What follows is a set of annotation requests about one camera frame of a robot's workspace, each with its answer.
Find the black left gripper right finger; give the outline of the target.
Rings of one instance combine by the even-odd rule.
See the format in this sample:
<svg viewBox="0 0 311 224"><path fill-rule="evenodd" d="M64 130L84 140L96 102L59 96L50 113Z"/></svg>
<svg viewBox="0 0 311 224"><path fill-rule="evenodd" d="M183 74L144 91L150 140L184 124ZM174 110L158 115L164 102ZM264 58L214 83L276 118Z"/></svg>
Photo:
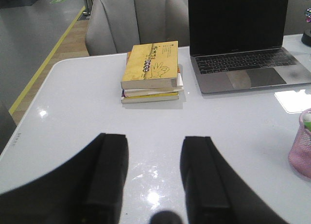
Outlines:
<svg viewBox="0 0 311 224"><path fill-rule="evenodd" d="M284 224L231 168L210 137L185 137L180 171L190 224Z"/></svg>

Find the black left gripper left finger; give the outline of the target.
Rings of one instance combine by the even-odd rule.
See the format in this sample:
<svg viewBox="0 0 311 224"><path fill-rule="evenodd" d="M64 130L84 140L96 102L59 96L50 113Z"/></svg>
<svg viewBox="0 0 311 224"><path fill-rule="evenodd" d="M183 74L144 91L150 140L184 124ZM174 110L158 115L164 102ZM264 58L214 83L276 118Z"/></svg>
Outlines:
<svg viewBox="0 0 311 224"><path fill-rule="evenodd" d="M129 161L125 135L99 134L53 171L0 196L3 224L117 224Z"/></svg>

